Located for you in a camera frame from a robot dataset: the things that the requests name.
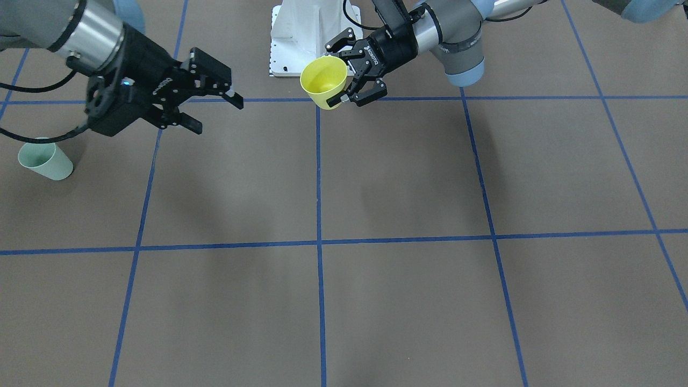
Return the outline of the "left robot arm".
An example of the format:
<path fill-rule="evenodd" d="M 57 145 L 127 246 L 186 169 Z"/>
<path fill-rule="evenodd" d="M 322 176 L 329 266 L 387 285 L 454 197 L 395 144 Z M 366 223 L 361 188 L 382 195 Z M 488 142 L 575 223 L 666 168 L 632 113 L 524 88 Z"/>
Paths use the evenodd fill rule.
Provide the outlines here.
<path fill-rule="evenodd" d="M 599 110 L 607 102 L 686 108 L 686 1 L 419 1 L 408 31 L 356 42 L 351 101 L 369 115 L 416 105 Z M 377 88 L 371 100 L 367 90 Z"/>

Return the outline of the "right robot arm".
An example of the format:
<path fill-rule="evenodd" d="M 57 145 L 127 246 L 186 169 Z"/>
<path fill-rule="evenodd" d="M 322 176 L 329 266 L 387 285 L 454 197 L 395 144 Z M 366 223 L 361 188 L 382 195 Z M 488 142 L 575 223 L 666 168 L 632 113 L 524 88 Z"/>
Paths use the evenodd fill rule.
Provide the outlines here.
<path fill-rule="evenodd" d="M 135 1 L 2 1 L 2 49 L 37 47 L 64 59 L 71 69 L 44 88 L 5 85 L 10 91 L 56 90 L 76 74 L 88 77 L 86 121 L 67 134 L 30 139 L 2 129 L 10 139 L 47 144 L 91 130 L 113 137 L 138 119 L 159 129 L 181 126 L 196 134 L 203 125 L 180 105 L 194 96 L 219 96 L 238 109 L 231 69 L 197 47 L 178 61 L 145 34 Z"/>

